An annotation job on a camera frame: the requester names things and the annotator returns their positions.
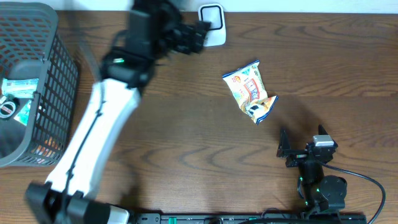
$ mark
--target white wall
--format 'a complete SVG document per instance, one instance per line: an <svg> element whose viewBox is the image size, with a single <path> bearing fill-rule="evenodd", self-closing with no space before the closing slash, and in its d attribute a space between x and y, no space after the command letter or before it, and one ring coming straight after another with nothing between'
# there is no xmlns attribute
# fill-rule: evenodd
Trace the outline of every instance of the white wall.
<svg viewBox="0 0 398 224"><path fill-rule="evenodd" d="M127 10L131 0L35 0L54 9ZM342 12L342 13L396 13L398 0L171 0L185 11L196 11L205 3L218 2L228 12Z"/></svg>

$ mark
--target brown wooden surface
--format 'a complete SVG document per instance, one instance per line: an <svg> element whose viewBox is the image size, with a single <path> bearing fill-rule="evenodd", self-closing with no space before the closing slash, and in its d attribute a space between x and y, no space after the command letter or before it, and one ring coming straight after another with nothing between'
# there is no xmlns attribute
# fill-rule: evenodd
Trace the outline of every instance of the brown wooden surface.
<svg viewBox="0 0 398 224"><path fill-rule="evenodd" d="M76 32L60 14L72 49ZM192 21L196 14L186 14ZM81 33L100 59L125 28L125 12L79 12ZM275 157L279 128L304 147L319 123L339 144L332 165L380 181L387 202L376 223L398 215L398 17L360 14L226 14L227 43L201 55L172 55L148 86L109 159L98 200L164 212L261 212L304 206L297 169ZM258 58L271 115L256 126L238 108L222 74ZM72 132L93 79L81 74ZM52 167L0 169L0 223L33 223L24 198ZM381 193L348 181L347 212L370 219Z"/></svg>

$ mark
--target green light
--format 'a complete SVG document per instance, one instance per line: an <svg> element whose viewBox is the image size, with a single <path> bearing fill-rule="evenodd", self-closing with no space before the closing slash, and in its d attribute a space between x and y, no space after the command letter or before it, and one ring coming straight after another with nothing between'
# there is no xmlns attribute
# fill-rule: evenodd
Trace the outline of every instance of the green light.
<svg viewBox="0 0 398 224"><path fill-rule="evenodd" d="M113 63L123 63L124 59L123 58L115 58L113 59Z"/></svg>

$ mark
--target wood grain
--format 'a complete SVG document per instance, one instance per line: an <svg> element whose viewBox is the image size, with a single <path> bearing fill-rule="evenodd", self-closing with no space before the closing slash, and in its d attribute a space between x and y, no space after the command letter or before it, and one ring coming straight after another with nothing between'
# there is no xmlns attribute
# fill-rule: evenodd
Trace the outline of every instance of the wood grain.
<svg viewBox="0 0 398 224"><path fill-rule="evenodd" d="M78 12L76 31L60 15L59 31L74 51L85 35L99 60L125 12ZM186 14L193 21L196 14ZM398 20L394 15L227 13L227 43L201 55L163 60L139 109L126 123L109 159L98 200L163 212L261 212L304 207L297 169L275 157L279 129L303 148L317 125L338 142L332 165L377 179L387 192L376 223L398 220ZM221 79L258 58L271 115L256 126ZM93 79L83 68L72 132ZM0 223L33 223L23 200L27 185L52 167L0 169ZM348 181L347 212L368 219L378 188Z"/></svg>

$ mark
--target plastic basket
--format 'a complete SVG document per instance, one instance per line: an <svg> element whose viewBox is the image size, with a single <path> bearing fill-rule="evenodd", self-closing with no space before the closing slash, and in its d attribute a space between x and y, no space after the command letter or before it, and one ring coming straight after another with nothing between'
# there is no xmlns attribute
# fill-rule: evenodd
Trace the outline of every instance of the plastic basket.
<svg viewBox="0 0 398 224"><path fill-rule="evenodd" d="M27 125L0 121L1 166L49 166L66 149L78 69L57 34L58 16L41 3L0 2L0 78L38 78Z"/></svg>

